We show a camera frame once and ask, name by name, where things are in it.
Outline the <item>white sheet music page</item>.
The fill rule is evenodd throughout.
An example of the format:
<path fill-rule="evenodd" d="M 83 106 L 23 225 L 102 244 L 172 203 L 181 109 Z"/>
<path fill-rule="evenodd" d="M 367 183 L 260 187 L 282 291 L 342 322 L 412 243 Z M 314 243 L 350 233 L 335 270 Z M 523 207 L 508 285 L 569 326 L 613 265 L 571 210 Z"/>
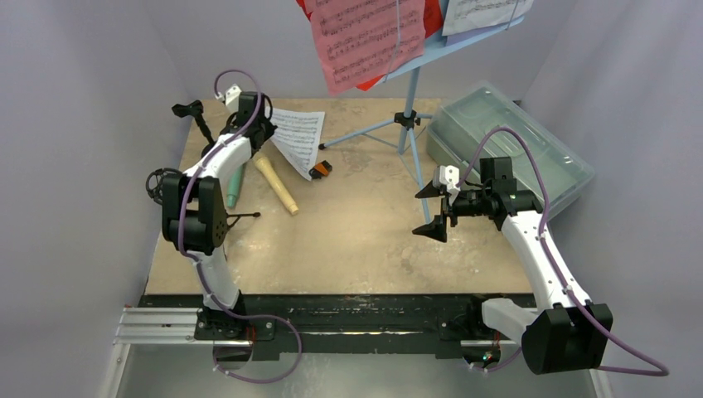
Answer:
<path fill-rule="evenodd" d="M 271 122 L 276 126 L 271 140 L 290 165 L 307 181 L 318 163 L 318 145 L 324 112 L 300 112 L 273 108 Z"/>
<path fill-rule="evenodd" d="M 533 0 L 450 0 L 442 34 L 452 36 L 511 22 L 529 12 Z"/>

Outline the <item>beige condenser microphone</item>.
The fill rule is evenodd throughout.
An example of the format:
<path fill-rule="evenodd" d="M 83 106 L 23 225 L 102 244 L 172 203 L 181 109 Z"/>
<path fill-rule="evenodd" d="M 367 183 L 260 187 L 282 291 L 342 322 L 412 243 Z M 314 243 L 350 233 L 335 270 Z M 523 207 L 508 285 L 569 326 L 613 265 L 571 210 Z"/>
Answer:
<path fill-rule="evenodd" d="M 269 158 L 263 154 L 257 154 L 254 157 L 254 165 L 264 176 L 264 179 L 268 182 L 268 184 L 271 186 L 274 193 L 283 204 L 284 208 L 292 216 L 297 215 L 299 212 L 298 204 L 291 196 L 290 192 L 288 191 L 288 188 L 280 179 L 278 173 L 274 170 Z"/>

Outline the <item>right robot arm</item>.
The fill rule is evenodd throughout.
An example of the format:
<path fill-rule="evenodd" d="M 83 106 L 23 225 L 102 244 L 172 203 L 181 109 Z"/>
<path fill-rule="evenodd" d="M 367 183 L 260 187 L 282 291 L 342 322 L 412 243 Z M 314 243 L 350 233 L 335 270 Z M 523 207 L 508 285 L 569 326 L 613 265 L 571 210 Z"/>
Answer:
<path fill-rule="evenodd" d="M 478 189 L 461 189 L 457 167 L 437 167 L 416 197 L 440 198 L 440 212 L 412 232 L 445 243 L 447 229 L 456 226 L 459 218 L 489 218 L 517 253 L 536 310 L 509 298 L 490 298 L 468 311 L 467 330 L 475 337 L 495 330 L 518 343 L 536 375 L 599 367 L 608 341 L 599 329 L 613 324 L 609 307 L 595 304 L 574 280 L 541 224 L 545 212 L 537 195 L 519 189 L 509 157 L 481 159 L 480 180 Z"/>

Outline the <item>black tripod mic stand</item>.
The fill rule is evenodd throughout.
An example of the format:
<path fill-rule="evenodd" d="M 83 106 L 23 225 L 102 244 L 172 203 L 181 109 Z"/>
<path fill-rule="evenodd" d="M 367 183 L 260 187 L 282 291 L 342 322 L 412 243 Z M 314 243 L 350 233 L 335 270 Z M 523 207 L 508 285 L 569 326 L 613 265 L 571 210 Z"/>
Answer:
<path fill-rule="evenodd" d="M 182 172 L 171 167 L 162 167 L 151 172 L 145 182 L 145 189 L 148 194 L 148 197 L 152 199 L 156 204 L 161 206 L 163 203 L 163 179 L 169 176 L 180 176 L 181 174 Z M 226 215 L 226 218 L 232 219 L 232 222 L 227 224 L 227 230 L 230 231 L 238 223 L 239 220 L 246 217 L 258 218 L 261 217 L 261 213 L 258 211 L 252 213 L 228 213 Z"/>

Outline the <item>teal toy microphone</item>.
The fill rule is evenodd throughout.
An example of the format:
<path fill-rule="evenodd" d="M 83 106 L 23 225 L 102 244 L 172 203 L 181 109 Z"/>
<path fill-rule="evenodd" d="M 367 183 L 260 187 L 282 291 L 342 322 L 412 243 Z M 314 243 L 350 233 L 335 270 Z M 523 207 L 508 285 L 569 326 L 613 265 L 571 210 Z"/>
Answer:
<path fill-rule="evenodd" d="M 234 208 L 240 198 L 244 172 L 245 165 L 242 165 L 238 167 L 230 177 L 226 195 L 226 205 L 228 208 Z"/>

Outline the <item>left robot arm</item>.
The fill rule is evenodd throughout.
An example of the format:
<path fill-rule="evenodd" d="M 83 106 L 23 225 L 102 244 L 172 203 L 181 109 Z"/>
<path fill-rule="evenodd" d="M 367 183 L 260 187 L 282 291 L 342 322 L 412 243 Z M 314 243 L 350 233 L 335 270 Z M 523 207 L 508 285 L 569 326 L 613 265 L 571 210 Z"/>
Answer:
<path fill-rule="evenodd" d="M 203 308 L 196 337 L 216 340 L 255 337 L 254 317 L 245 310 L 240 289 L 233 282 L 223 244 L 241 214 L 225 208 L 223 189 L 274 135 L 270 98 L 256 91 L 236 97 L 238 107 L 220 136 L 207 137 L 201 160 L 185 172 L 162 178 L 162 234 L 187 257 L 201 284 Z"/>

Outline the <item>black round-base mic stand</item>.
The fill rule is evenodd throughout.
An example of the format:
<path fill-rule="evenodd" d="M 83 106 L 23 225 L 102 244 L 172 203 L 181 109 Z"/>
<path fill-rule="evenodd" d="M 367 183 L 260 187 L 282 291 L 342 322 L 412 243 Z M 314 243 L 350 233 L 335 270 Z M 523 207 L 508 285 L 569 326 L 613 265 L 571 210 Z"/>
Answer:
<path fill-rule="evenodd" d="M 194 100 L 190 104 L 175 104 L 171 107 L 175 116 L 180 119 L 191 117 L 196 122 L 201 135 L 206 140 L 206 145 L 201 150 L 201 157 L 204 158 L 216 145 L 211 129 L 204 118 L 204 105 L 200 100 Z"/>

